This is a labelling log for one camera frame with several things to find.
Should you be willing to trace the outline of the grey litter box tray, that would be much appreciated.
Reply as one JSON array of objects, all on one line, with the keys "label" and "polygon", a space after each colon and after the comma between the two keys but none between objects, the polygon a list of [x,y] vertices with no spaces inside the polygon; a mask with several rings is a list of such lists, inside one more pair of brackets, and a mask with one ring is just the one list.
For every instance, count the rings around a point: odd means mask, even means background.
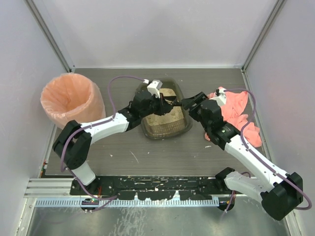
[{"label": "grey litter box tray", "polygon": [[[173,78],[165,77],[159,80],[162,81],[160,92],[164,96],[177,96],[180,101],[184,99],[182,90]],[[192,127],[192,119],[185,109],[182,107],[181,109],[184,118],[169,124],[149,126],[143,118],[141,121],[143,133],[150,139],[165,139],[188,132]]]}]

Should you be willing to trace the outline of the bin with orange bag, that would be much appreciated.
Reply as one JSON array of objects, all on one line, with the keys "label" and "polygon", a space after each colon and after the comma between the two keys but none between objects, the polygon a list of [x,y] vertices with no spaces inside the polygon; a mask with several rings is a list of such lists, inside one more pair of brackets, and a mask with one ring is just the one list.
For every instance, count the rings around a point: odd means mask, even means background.
[{"label": "bin with orange bag", "polygon": [[52,79],[43,88],[40,102],[48,118],[60,129],[71,120],[86,123],[106,117],[99,87],[77,73]]}]

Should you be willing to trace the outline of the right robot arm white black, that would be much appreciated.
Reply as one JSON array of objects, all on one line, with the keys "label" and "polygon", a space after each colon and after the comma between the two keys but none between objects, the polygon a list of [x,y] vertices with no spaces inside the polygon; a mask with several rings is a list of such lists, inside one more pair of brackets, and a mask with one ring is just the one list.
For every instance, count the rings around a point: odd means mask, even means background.
[{"label": "right robot arm white black", "polygon": [[203,92],[182,100],[182,107],[204,128],[212,143],[238,159],[255,178],[245,177],[226,168],[216,175],[226,188],[235,190],[261,203],[275,220],[284,219],[303,202],[303,179],[289,174],[256,150],[232,124],[224,121],[221,107],[224,92],[208,98]]}]

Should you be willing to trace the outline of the black litter scoop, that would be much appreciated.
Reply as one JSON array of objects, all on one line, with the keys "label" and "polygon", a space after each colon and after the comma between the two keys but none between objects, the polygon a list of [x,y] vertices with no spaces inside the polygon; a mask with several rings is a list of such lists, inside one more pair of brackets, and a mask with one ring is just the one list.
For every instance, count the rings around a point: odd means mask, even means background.
[{"label": "black litter scoop", "polygon": [[160,103],[162,107],[182,107],[183,104],[178,100],[177,96],[164,96],[163,93],[160,94]]}]

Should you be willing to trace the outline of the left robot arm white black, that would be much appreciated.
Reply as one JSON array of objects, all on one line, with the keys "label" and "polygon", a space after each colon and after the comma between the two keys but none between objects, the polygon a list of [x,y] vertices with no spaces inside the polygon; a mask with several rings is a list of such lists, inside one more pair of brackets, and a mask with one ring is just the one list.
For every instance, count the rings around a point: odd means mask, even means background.
[{"label": "left robot arm white black", "polygon": [[53,151],[60,157],[62,166],[68,167],[84,186],[95,182],[96,175],[87,163],[90,146],[113,134],[127,132],[141,124],[151,114],[163,116],[177,103],[176,96],[157,98],[147,90],[135,93],[128,106],[109,118],[90,123],[72,120],[67,123],[53,144]]}]

